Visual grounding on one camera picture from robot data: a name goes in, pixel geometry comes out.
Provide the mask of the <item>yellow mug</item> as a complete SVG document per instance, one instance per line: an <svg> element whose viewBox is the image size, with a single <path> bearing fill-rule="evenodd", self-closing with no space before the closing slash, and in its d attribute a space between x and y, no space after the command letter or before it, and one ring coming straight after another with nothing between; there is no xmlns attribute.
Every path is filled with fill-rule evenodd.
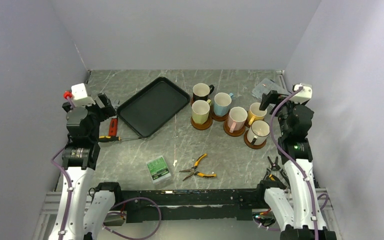
<svg viewBox="0 0 384 240"><path fill-rule="evenodd" d="M254 102L250 105L249 110L247 111L247 119L249 125L253 124L256 120L263 120L267 114L267 110L259 110L260 102Z"/></svg>

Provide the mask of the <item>white ribbed mug black handle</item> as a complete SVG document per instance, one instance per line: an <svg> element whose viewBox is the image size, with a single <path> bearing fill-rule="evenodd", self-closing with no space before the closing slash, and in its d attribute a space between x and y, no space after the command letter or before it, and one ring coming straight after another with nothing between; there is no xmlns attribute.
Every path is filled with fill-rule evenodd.
<svg viewBox="0 0 384 240"><path fill-rule="evenodd" d="M246 139L252 146L262 145L270 135L270 125L264 120L255 120L248 133Z"/></svg>

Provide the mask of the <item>pink mug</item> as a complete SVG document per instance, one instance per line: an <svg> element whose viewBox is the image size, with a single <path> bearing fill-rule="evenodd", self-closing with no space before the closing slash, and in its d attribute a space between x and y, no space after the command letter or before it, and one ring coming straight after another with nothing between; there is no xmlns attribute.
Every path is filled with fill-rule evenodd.
<svg viewBox="0 0 384 240"><path fill-rule="evenodd" d="M229 111L228 119L227 119L227 130L229 133L234 133L241 130L245 121L247 120L248 112L240 106L233 107Z"/></svg>

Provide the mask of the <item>blue mug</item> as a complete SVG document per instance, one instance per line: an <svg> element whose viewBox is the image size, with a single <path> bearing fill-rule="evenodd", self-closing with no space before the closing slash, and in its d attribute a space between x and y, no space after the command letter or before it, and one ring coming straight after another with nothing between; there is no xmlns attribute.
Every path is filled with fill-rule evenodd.
<svg viewBox="0 0 384 240"><path fill-rule="evenodd" d="M230 110L233 93L219 92L214 97L213 112L218 117L225 116Z"/></svg>

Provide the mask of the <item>green mug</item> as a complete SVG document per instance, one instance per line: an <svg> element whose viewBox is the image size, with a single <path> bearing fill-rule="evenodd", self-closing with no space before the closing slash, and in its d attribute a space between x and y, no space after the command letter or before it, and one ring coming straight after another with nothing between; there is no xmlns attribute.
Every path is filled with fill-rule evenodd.
<svg viewBox="0 0 384 240"><path fill-rule="evenodd" d="M208 100L196 100L192 106L192 120L195 124L203 125L209 118L212 101Z"/></svg>

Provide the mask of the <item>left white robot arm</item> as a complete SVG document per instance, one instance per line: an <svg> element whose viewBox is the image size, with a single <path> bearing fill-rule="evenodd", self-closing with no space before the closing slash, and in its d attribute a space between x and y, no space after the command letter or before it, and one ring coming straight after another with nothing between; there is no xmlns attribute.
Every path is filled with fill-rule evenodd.
<svg viewBox="0 0 384 240"><path fill-rule="evenodd" d="M115 182L102 183L97 189L97 198L86 209L88 190L100 153L100 123L116 115L111 103L99 106L71 108L66 110L68 142L59 151L62 164L54 165L63 175L61 199L50 240L95 240L107 212L119 209L124 203L120 186Z"/></svg>

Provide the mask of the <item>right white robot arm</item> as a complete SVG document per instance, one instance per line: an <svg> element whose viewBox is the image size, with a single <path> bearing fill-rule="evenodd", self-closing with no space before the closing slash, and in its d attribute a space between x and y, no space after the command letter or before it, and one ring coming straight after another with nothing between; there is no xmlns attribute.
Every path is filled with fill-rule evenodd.
<svg viewBox="0 0 384 240"><path fill-rule="evenodd" d="M271 119L277 120L281 136L273 142L281 155L283 168L291 189L292 201L285 195L286 186L279 180L262 180L255 189L122 191L111 185L115 195L114 208L126 205L127 210L141 207L147 201L161 206L233 205L251 210L258 207L271 210L280 226L282 240L334 240L337 235L328 230L318 203L313 175L313 156L307 134L312 126L314 112L307 107L312 98L309 86L296 84L289 95L275 90L262 95L259 108L274 105Z"/></svg>

